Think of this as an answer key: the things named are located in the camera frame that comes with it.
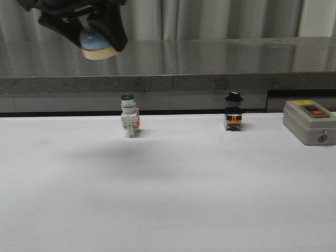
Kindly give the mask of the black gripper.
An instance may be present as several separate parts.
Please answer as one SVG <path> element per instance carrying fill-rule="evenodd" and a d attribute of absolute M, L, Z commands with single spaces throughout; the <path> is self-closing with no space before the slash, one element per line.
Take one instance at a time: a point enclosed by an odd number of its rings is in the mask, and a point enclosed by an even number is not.
<path fill-rule="evenodd" d="M 117 51 L 128 42 L 121 18 L 120 6 L 127 1 L 17 1 L 25 10 L 40 11 L 38 22 L 81 47 L 80 33 L 84 26 L 79 17 L 88 16 L 88 24 L 101 34 Z"/>

